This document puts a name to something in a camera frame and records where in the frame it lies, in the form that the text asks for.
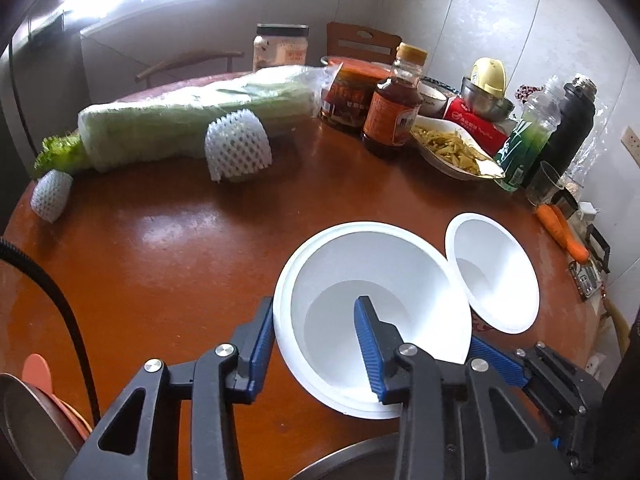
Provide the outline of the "steel mixing bowl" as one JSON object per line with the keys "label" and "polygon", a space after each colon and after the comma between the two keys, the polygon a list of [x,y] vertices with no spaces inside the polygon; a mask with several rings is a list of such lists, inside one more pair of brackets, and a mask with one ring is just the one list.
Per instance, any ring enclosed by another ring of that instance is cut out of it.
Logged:
{"label": "steel mixing bowl", "polygon": [[397,448],[398,434],[364,440],[320,458],[292,479],[393,479]]}

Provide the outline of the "shallow steel round pan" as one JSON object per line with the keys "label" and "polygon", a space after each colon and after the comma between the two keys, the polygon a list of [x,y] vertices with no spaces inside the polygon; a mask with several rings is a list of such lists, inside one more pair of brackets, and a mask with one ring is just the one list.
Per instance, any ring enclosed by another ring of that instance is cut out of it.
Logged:
{"label": "shallow steel round pan", "polygon": [[2,479],[62,479],[84,442],[45,393],[1,374]]}

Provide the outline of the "pink bear-shaped plate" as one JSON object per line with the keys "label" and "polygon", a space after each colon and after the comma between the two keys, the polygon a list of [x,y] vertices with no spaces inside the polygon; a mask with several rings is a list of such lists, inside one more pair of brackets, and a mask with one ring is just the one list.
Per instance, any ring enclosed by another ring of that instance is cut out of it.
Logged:
{"label": "pink bear-shaped plate", "polygon": [[70,421],[82,440],[87,440],[92,428],[76,408],[60,399],[53,389],[52,374],[47,360],[38,353],[30,354],[22,368],[21,380],[44,393]]}

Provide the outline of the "small white noodle cup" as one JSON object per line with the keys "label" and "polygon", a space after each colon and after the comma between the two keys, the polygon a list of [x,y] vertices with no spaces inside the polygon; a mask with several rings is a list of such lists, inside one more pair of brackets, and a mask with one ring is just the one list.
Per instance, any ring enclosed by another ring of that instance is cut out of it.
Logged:
{"label": "small white noodle cup", "polygon": [[458,214],[447,226],[445,250],[456,283],[485,324],[509,335],[534,325],[540,305],[536,273],[504,226],[484,214]]}

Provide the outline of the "large white noodle cup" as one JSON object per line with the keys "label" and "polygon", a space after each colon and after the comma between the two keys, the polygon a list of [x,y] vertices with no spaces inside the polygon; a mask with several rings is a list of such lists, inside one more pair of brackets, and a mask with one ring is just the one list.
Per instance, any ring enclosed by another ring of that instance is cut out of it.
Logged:
{"label": "large white noodle cup", "polygon": [[273,296],[273,323],[288,370],[328,408],[361,419],[392,419],[384,377],[395,349],[464,363],[471,312],[447,259],[399,226],[360,221],[331,226],[288,258]]}

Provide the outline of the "small packet on table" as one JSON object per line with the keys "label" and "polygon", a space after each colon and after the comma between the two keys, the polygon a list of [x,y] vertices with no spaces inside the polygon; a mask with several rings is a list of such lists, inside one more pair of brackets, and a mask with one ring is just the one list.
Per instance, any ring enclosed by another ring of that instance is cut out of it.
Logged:
{"label": "small packet on table", "polygon": [[571,261],[568,270],[582,301],[587,301],[597,292],[602,292],[603,280],[598,264],[589,258],[585,263]]}

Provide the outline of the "orange carrot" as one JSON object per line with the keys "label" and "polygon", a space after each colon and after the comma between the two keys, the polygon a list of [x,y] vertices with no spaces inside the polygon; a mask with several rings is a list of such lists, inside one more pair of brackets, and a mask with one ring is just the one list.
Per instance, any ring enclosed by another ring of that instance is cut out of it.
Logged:
{"label": "orange carrot", "polygon": [[553,204],[541,204],[536,208],[535,214],[552,238],[566,249],[572,233],[562,211]]}
{"label": "orange carrot", "polygon": [[574,237],[571,228],[570,232],[572,233],[572,235],[568,240],[568,247],[565,250],[575,261],[578,261],[579,263],[585,263],[590,257],[590,252],[587,248],[585,248],[582,242],[578,240],[578,238]]}

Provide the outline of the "small metal cup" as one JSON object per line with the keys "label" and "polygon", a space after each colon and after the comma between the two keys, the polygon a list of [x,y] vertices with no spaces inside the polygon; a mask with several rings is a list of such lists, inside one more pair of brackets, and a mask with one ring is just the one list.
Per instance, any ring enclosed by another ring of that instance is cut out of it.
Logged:
{"label": "small metal cup", "polygon": [[578,201],[567,188],[556,191],[552,196],[551,203],[559,208],[566,220],[578,211]]}

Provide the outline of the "dark glass cup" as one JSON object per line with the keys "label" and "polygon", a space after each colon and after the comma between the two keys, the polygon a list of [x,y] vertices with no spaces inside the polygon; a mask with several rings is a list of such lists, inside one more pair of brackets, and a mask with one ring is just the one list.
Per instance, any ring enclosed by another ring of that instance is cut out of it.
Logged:
{"label": "dark glass cup", "polygon": [[526,186],[525,195],[528,202],[534,207],[549,203],[553,195],[561,192],[564,185],[561,176],[545,160],[540,163],[536,174]]}

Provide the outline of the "foam-netted fruit left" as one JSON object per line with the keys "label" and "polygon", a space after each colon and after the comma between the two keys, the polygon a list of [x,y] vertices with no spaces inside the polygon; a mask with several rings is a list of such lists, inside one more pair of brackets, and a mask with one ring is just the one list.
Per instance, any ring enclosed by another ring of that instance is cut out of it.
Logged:
{"label": "foam-netted fruit left", "polygon": [[48,171],[38,180],[32,191],[32,211],[49,223],[58,220],[66,207],[73,180],[66,172],[55,169]]}

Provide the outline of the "green liquid plastic bottle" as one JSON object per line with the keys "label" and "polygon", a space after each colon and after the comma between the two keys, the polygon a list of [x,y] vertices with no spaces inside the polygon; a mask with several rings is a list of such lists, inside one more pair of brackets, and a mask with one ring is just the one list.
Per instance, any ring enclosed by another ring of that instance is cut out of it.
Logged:
{"label": "green liquid plastic bottle", "polygon": [[498,181],[504,190],[513,193],[523,183],[527,171],[561,122],[562,99],[561,81],[552,76],[541,90],[526,100],[518,123],[494,157],[504,172]]}

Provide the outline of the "small steel bowl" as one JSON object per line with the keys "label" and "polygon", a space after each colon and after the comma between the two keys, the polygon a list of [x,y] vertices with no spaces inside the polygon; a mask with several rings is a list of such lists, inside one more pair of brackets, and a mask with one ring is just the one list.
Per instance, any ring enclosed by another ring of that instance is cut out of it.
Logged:
{"label": "small steel bowl", "polygon": [[469,77],[462,78],[461,97],[474,115],[488,122],[503,122],[514,110],[514,104],[509,99],[492,96],[473,84]]}

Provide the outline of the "yellow plastic juicer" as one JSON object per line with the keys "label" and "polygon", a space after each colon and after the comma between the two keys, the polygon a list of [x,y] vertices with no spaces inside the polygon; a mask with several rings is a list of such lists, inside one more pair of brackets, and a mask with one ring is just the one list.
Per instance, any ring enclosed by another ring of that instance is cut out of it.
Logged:
{"label": "yellow plastic juicer", "polygon": [[498,58],[478,58],[471,70],[470,81],[496,99],[506,94],[506,68]]}

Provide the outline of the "curved wooden chair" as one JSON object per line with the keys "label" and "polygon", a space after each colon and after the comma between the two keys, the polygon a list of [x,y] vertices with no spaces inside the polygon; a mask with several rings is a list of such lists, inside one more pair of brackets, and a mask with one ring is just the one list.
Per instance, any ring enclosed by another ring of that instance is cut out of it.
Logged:
{"label": "curved wooden chair", "polygon": [[180,68],[217,60],[225,60],[226,69],[228,72],[231,72],[233,61],[237,58],[244,58],[244,56],[245,53],[243,51],[237,50],[194,49],[175,55],[172,58],[166,58],[166,60],[142,70],[142,72],[134,76],[134,81],[137,84],[143,81],[145,88],[151,89],[151,78],[156,74],[170,72],[171,70],[180,70]]}

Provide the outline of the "wall power socket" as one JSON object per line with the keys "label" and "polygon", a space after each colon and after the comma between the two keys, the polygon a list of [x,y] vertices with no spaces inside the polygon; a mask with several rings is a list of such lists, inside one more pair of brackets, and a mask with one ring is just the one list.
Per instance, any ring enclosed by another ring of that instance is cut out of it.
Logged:
{"label": "wall power socket", "polygon": [[626,127],[622,136],[620,137],[620,143],[626,148],[628,154],[634,160],[637,166],[640,166],[640,139],[631,127]]}

